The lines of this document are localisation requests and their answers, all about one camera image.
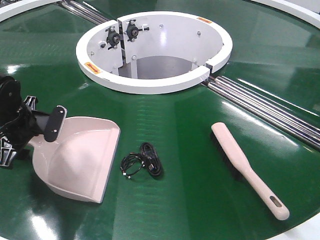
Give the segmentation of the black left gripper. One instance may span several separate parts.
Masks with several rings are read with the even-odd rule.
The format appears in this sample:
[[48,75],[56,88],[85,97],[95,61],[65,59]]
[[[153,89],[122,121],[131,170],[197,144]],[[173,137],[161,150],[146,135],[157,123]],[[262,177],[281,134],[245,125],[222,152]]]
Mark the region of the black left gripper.
[[10,169],[27,143],[38,135],[54,142],[62,129],[67,109],[56,106],[50,114],[36,110],[38,99],[28,95],[21,106],[0,105],[0,167]]

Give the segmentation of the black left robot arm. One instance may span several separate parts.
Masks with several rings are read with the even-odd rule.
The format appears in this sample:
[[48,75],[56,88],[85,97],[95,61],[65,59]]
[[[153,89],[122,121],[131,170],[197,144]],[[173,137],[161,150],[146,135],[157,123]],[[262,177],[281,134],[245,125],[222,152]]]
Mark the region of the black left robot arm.
[[58,105],[51,113],[36,109],[38,99],[21,97],[21,83],[12,76],[0,75],[0,167],[11,169],[15,159],[25,159],[28,142],[42,135],[54,142],[62,129],[67,109]]

